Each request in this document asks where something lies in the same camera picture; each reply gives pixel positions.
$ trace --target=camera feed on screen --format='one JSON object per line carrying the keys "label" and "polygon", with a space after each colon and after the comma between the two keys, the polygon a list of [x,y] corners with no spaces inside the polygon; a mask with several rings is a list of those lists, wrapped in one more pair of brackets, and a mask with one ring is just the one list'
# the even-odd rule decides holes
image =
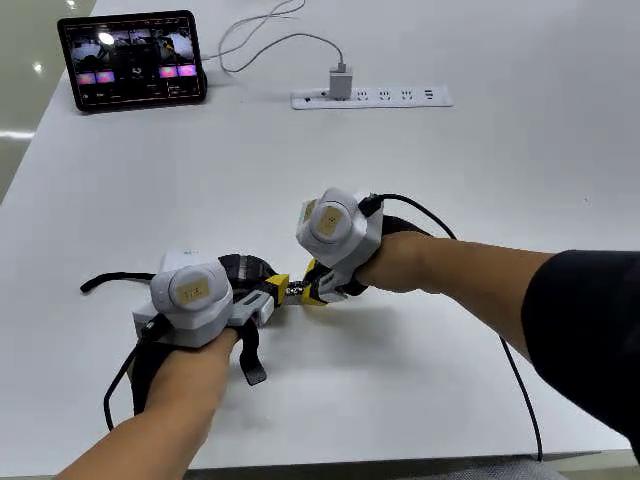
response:
{"label": "camera feed on screen", "polygon": [[66,34],[84,104],[201,93],[188,18],[69,26]]}

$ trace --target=outlet socket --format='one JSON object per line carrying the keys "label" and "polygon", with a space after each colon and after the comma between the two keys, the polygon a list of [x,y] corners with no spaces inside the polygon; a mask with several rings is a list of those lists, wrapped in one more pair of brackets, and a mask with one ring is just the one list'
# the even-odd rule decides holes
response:
{"label": "outlet socket", "polygon": [[301,90],[291,93],[295,110],[322,108],[416,108],[450,107],[453,100],[446,85],[422,87],[358,87],[347,100],[333,100],[327,89]]}

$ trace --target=black sleeve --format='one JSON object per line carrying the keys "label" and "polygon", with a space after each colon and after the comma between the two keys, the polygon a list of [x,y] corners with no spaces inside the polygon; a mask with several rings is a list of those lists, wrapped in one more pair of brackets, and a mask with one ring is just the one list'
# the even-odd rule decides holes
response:
{"label": "black sleeve", "polygon": [[522,324],[540,376],[640,459],[640,252],[554,256],[531,280]]}

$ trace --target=forearm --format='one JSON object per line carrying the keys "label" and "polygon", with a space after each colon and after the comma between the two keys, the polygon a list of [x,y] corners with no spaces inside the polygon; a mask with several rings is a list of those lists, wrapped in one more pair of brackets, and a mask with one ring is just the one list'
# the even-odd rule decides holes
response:
{"label": "forearm", "polygon": [[528,357],[522,302],[551,254],[432,238],[420,251],[421,288],[453,298]]}
{"label": "forearm", "polygon": [[118,425],[57,478],[173,480],[183,477],[209,432],[213,410],[150,407]]}

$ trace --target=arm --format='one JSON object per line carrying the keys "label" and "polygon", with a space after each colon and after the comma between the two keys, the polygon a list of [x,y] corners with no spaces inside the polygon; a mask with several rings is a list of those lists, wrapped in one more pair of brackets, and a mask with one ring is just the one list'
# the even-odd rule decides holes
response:
{"label": "arm", "polygon": [[403,232],[356,276],[454,298],[640,459],[640,252],[549,255]]}
{"label": "arm", "polygon": [[520,311],[533,275],[549,258],[548,253],[400,232],[384,238],[357,278],[385,290],[443,293],[528,358]]}
{"label": "arm", "polygon": [[118,425],[57,478],[182,478],[224,395],[236,340],[227,329],[201,350],[171,353],[151,384],[144,412]]}

